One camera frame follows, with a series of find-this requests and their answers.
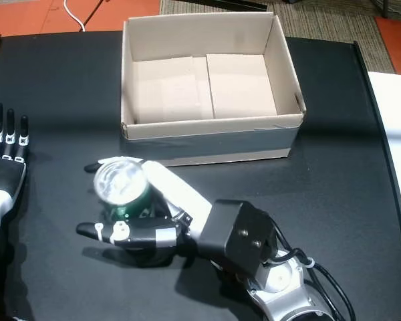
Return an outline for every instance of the white cable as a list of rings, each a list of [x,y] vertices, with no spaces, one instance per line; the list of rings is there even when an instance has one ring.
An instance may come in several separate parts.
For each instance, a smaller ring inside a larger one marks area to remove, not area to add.
[[[83,22],[81,22],[81,21],[79,20],[79,18],[77,18],[77,17],[70,11],[70,9],[68,9],[68,7],[67,7],[67,0],[64,0],[64,9],[67,11],[67,13],[70,15],[71,18],[73,18],[74,20],[77,21],[77,23],[80,24],[80,27],[82,27],[82,31],[85,32],[85,26],[84,26]]]
[[[310,263],[309,264],[305,264],[304,265],[305,268],[307,268],[307,269],[313,268],[315,266],[315,260],[312,257],[308,257],[307,259],[310,260]]]

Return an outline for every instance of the can lid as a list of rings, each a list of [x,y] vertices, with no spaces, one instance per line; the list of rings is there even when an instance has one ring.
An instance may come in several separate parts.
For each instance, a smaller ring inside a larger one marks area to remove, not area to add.
[[[148,181],[141,166],[128,159],[102,165],[94,177],[95,192],[101,200],[111,205],[131,203],[147,187]]]

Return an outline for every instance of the screw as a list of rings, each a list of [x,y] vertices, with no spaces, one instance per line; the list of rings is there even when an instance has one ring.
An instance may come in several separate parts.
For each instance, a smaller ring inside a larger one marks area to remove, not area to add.
[[[240,229],[239,230],[239,235],[243,236],[243,237],[247,237],[248,236],[248,231],[246,229]]]
[[[255,247],[260,248],[260,247],[261,247],[261,242],[260,242],[260,241],[253,241],[253,245],[254,245]]]

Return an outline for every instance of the black cable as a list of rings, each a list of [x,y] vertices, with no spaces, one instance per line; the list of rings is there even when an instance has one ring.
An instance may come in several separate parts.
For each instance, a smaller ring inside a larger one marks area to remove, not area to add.
[[[316,276],[315,271],[312,269],[307,269],[307,272],[309,273],[310,278],[312,279],[312,282],[316,285],[316,290],[321,294],[321,297],[324,299],[328,307],[333,313],[333,317],[336,318],[337,320],[344,320],[342,314],[340,311],[337,309],[337,307],[334,305],[333,301],[329,297],[328,293],[325,291],[323,288],[321,282],[319,281],[318,277]]]
[[[296,257],[297,259],[299,259],[299,261],[304,265],[309,265],[311,263],[310,260],[307,258],[305,252],[303,252],[298,247],[296,247],[295,249],[292,249],[284,256],[275,257],[274,259],[272,259],[272,262],[273,263],[284,263],[284,262],[288,261],[289,259],[292,259],[293,257]]]
[[[288,243],[285,236],[282,234],[282,231],[280,230],[280,228],[278,227],[276,222],[271,217],[270,217],[270,220],[272,220],[272,223],[275,226],[275,230],[276,230],[276,234],[277,234],[277,238],[278,238],[279,242],[281,242],[283,248],[289,252],[282,257],[274,257],[273,259],[271,259],[271,261],[273,263],[283,263],[283,262],[286,262],[286,261],[292,259],[293,257],[297,257],[302,264],[309,265],[311,262],[308,259],[308,257],[306,256],[306,254],[303,252],[303,250],[301,250],[298,247],[293,249],[290,246],[290,244]],[[321,274],[323,274],[324,277],[327,279],[327,281],[336,289],[337,293],[342,298],[346,308],[348,309],[348,312],[350,315],[350,321],[356,321],[354,309],[353,309],[348,297],[346,296],[346,294],[344,293],[344,291],[342,290],[340,285],[336,282],[336,280],[331,276],[331,274],[324,267],[322,267],[318,263],[315,262],[315,264],[313,265],[313,268],[315,268],[317,271],[319,271]],[[336,308],[336,306],[332,302],[331,298],[329,297],[328,293],[324,290],[324,288],[321,285],[321,282],[318,280],[313,268],[308,268],[306,270],[309,273],[309,275],[312,279],[312,282],[315,284],[315,289],[318,291],[318,293],[324,299],[326,304],[329,306],[330,310],[332,311],[332,313],[333,313],[334,317],[337,319],[337,321],[340,321],[340,320],[344,321],[345,320],[344,317],[342,316],[340,311]]]
[[[83,22],[84,26],[86,27],[86,24],[89,22],[89,20],[92,18],[92,16],[95,14],[95,12],[98,10],[98,8],[100,7],[100,5],[104,2],[104,0],[99,0],[98,3],[96,4],[94,10],[92,10],[92,12],[88,15],[88,17],[86,18],[85,22]]]
[[[322,265],[315,263],[313,268],[316,269],[319,273],[321,273],[328,280],[328,282],[336,289],[337,293],[342,298],[344,304],[346,305],[346,308],[348,309],[350,320],[355,321],[356,317],[355,317],[354,307],[350,303],[349,298],[346,296],[345,292],[339,286],[337,281]]]
[[[290,244],[288,243],[287,239],[285,238],[285,236],[283,236],[282,231],[279,229],[278,225],[276,224],[276,222],[270,217],[270,220],[272,221],[272,224],[275,226],[275,230],[276,230],[276,234],[277,234],[277,238],[278,240],[281,242],[282,246],[284,249],[286,249],[287,251],[291,251],[293,248],[290,246]]]

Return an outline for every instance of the carpet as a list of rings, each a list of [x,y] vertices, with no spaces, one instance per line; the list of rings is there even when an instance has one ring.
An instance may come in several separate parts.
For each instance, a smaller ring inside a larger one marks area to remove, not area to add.
[[[369,71],[394,73],[374,20],[380,11],[369,0],[303,0],[294,5],[281,0],[257,2],[266,4],[268,11],[278,14],[286,36],[357,41]],[[160,4],[161,14],[221,11],[225,10],[175,0],[162,0]]]

